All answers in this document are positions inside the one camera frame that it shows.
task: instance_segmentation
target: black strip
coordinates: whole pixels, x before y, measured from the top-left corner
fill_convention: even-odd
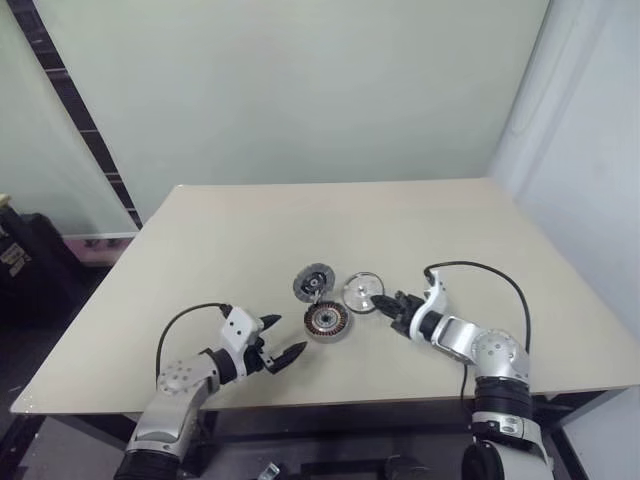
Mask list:
[[[11,423],[0,441],[0,478],[14,478],[45,418],[44,415],[20,415]]]
[[[476,380],[475,411],[500,412],[531,419],[533,416],[529,387],[508,378],[479,378]]]
[[[264,442],[272,440],[313,439],[313,440],[337,440],[352,437],[388,437],[402,434],[433,434],[451,435],[469,433],[469,429],[463,423],[439,424],[439,425],[402,425],[376,428],[361,428],[349,430],[325,430],[325,431],[278,431],[273,433],[254,433],[242,435],[216,435],[212,442],[202,442],[200,445],[220,443]]]
[[[356,475],[362,473],[377,473],[383,478],[385,459],[379,460],[351,460],[343,462],[317,462],[300,465],[300,477],[310,478],[327,475]]]
[[[582,463],[580,463],[580,459],[571,446],[571,442],[564,430],[559,428],[553,432],[551,440],[553,440],[571,480],[589,480],[589,476],[582,467]]]
[[[38,10],[33,4],[33,0],[7,0],[7,3],[76,128],[81,132],[91,130],[90,136],[87,136],[85,132],[82,138],[96,163],[104,173],[118,173],[111,154],[78,89],[69,76],[69,72],[60,58],[49,32],[47,32]],[[131,197],[124,184],[116,185],[111,182],[109,184],[133,222],[138,228],[142,228],[140,217],[135,208],[133,208]]]

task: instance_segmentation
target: metal disc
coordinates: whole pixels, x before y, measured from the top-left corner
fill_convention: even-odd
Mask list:
[[[336,276],[324,263],[314,263],[305,267],[293,281],[293,293],[298,300],[313,303],[325,293],[333,290]]]
[[[370,313],[376,309],[374,295],[384,295],[384,285],[375,273],[360,272],[349,278],[342,288],[342,300],[355,313]]]
[[[322,343],[340,340],[350,326],[349,312],[336,302],[319,302],[304,314],[304,326],[311,338]]]

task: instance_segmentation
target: metal part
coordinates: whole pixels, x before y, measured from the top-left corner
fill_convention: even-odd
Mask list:
[[[529,383],[529,355],[507,332],[485,330],[473,340],[476,378],[500,377]]]
[[[314,303],[304,314],[307,333],[322,343],[340,340],[347,333],[350,324],[349,312],[336,302]]]
[[[354,313],[373,312],[376,306],[371,297],[374,295],[384,295],[384,284],[375,273],[356,273],[342,287],[342,301]]]
[[[324,263],[314,263],[298,273],[293,281],[293,293],[301,302],[315,303],[333,290],[335,280],[331,267]]]
[[[179,360],[160,373],[157,388],[127,451],[160,451],[182,460],[196,426],[198,410],[220,388],[218,367],[204,353]]]
[[[551,464],[551,458],[547,455],[542,443],[540,426],[533,420],[498,412],[474,412],[472,422],[495,422],[500,435],[530,443],[534,447],[531,452],[538,455],[546,464]]]
[[[485,330],[475,323],[458,317],[443,317],[431,336],[431,343],[442,352],[460,360],[473,364],[472,345],[478,335]]]
[[[258,475],[258,480],[276,480],[279,475],[280,469],[275,463],[271,462],[269,465],[267,465],[267,468],[265,468],[262,473]]]

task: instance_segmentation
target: table leg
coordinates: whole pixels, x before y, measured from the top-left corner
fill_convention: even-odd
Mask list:
[[[216,428],[218,412],[203,412],[201,415],[200,434],[194,436],[180,467],[183,477],[200,478],[209,467],[217,450],[213,431]]]
[[[548,435],[553,441],[572,480],[589,480],[589,476],[582,467],[580,458],[573,449],[563,427],[623,391],[601,390],[567,393],[558,395],[550,401],[544,397],[536,397],[536,404],[539,407],[536,421],[540,424],[543,435]]]

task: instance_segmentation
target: white robot link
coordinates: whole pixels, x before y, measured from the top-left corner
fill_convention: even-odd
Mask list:
[[[426,300],[402,292],[372,300],[401,335],[475,368],[474,442],[464,453],[463,480],[553,480],[552,459],[532,420],[527,351],[507,332],[448,314],[440,272],[427,267],[425,277]]]
[[[241,381],[263,368],[272,374],[279,372],[296,360],[307,344],[292,345],[274,358],[265,351],[260,334],[280,316],[254,319],[244,310],[226,304],[192,307],[178,314],[174,321],[203,306],[217,306],[226,317],[222,348],[206,349],[159,371],[155,396],[138,421],[115,480],[175,480],[205,400],[221,385]]]

